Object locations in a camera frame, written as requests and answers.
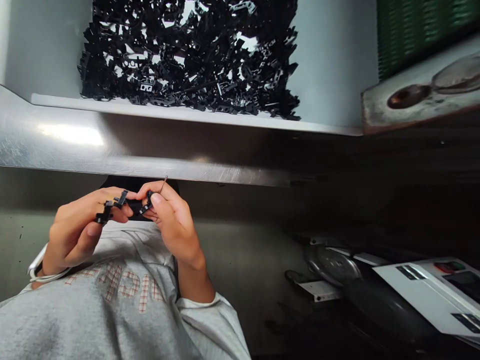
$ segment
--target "hand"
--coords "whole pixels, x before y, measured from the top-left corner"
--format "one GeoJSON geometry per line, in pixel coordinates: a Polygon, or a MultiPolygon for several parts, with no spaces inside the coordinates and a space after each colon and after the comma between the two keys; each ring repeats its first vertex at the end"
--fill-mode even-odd
{"type": "MultiPolygon", "coordinates": [[[[94,253],[103,227],[95,222],[96,215],[104,212],[106,201],[119,198],[122,191],[118,187],[102,188],[60,206],[50,227],[42,263],[43,275],[59,274],[66,268],[78,266],[94,253]]],[[[132,200],[136,196],[137,193],[129,192],[126,198],[132,200]]],[[[111,220],[118,223],[126,223],[128,217],[133,215],[128,204],[121,209],[114,206],[110,213],[113,215],[111,220]]]]}
{"type": "Polygon", "coordinates": [[[177,261],[194,269],[204,268],[205,256],[187,202],[168,183],[156,181],[144,184],[138,192],[136,199],[143,199],[143,205],[147,203],[148,191],[154,192],[151,196],[153,207],[143,216],[158,225],[165,246],[177,261]]]}

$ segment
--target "fingernail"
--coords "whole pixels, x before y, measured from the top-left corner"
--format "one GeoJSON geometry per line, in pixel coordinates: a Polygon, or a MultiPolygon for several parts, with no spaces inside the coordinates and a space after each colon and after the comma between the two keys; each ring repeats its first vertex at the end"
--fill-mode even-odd
{"type": "Polygon", "coordinates": [[[159,193],[153,193],[151,195],[151,202],[154,203],[154,204],[159,204],[161,201],[162,201],[162,197],[160,196],[159,193]]]}
{"type": "Polygon", "coordinates": [[[99,226],[90,225],[86,230],[86,233],[88,234],[88,236],[94,237],[94,236],[97,236],[100,231],[101,231],[101,228],[99,228],[99,226]]]}

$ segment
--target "person's right hand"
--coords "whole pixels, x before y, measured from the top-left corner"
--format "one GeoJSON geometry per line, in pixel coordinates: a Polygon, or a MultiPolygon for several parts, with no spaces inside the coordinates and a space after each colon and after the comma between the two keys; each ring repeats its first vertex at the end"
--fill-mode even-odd
{"type": "Polygon", "coordinates": [[[161,232],[165,246],[177,261],[195,269],[205,266],[205,256],[200,248],[199,237],[195,231],[194,221],[189,205],[177,192],[164,181],[148,182],[138,192],[136,199],[147,203],[147,192],[153,191],[153,207],[143,216],[154,221],[161,232]]]}

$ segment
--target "person's left hand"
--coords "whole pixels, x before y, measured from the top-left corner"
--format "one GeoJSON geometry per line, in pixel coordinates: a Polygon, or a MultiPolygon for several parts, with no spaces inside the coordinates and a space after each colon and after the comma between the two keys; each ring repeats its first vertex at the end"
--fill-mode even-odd
{"type": "MultiPolygon", "coordinates": [[[[106,201],[119,198],[124,189],[108,187],[96,190],[58,209],[50,227],[49,242],[43,257],[42,274],[55,275],[66,268],[73,268],[87,260],[95,250],[102,224],[95,222],[97,213],[104,212],[106,201]]],[[[135,199],[136,192],[129,192],[127,199],[135,199]]],[[[121,209],[113,206],[111,220],[126,223],[133,211],[128,204],[121,209]]]]}

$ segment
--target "dirty metal plate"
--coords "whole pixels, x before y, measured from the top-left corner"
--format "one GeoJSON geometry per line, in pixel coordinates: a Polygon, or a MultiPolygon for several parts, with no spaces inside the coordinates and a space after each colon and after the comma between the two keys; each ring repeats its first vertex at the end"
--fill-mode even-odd
{"type": "MultiPolygon", "coordinates": [[[[364,91],[363,133],[389,132],[480,107],[479,89],[446,94],[434,88],[424,99],[407,108],[391,108],[388,105],[391,96],[401,89],[412,85],[432,86],[436,74],[461,58],[480,55],[479,50],[480,35],[476,35],[364,91]]],[[[459,78],[464,74],[464,71],[459,71],[459,78]]]]}

